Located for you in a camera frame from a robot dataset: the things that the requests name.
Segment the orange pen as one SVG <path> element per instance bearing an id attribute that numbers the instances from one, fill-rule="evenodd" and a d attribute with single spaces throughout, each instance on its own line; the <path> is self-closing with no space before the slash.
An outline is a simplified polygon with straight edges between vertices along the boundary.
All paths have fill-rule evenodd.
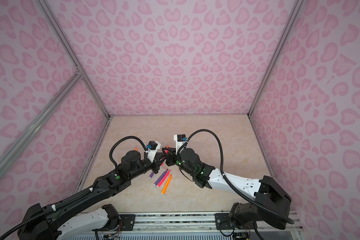
<path id="1" fill-rule="evenodd" d="M 165 194 L 165 192 L 166 192 L 166 190 L 167 190 L 167 188 L 168 188 L 168 186 L 169 186 L 169 184 L 171 182 L 171 179 L 172 179 L 172 175 L 170 175 L 169 178 L 167 179 L 166 184 L 165 184 L 165 186 L 164 186 L 164 188 L 163 188 L 163 190 L 161 192 L 162 195 Z"/>

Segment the small pink pen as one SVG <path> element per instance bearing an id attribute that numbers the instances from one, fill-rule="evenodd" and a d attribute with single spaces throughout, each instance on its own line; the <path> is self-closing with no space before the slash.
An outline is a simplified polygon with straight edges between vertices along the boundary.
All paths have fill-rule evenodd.
<path id="1" fill-rule="evenodd" d="M 161 159 L 161 166 L 163 166 L 164 163 L 170 158 L 168 148 L 162 148 L 162 152 L 163 152 L 163 157 Z"/>

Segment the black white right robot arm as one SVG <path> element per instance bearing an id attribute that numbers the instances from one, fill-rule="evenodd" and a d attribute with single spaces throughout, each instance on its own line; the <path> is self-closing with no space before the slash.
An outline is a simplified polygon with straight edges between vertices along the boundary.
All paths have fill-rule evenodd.
<path id="1" fill-rule="evenodd" d="M 229 224 L 237 229 L 246 224 L 264 221 L 268 225 L 284 230 L 295 222 L 289 216 L 291 197 L 271 177 L 249 179 L 231 174 L 203 163 L 192 149 L 185 149 L 179 154 L 175 148 L 163 148 L 168 166 L 175 165 L 199 188 L 218 189 L 238 194 L 246 202 L 234 203 L 229 214 Z"/>

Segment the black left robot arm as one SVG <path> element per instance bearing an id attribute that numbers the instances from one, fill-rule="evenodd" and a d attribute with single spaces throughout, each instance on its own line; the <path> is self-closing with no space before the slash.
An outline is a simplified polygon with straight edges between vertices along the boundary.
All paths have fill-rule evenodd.
<path id="1" fill-rule="evenodd" d="M 63 237 L 63 228 L 79 213 L 94 204 L 122 192 L 131 185 L 132 179 L 149 171 L 158 173 L 163 162 L 169 162 L 174 154 L 164 150 L 154 159 L 141 159 L 138 151 L 129 151 L 113 170 L 95 179 L 88 188 L 64 200 L 41 207 L 32 206 L 24 217 L 25 224 L 18 230 L 21 240 L 57 240 Z"/>

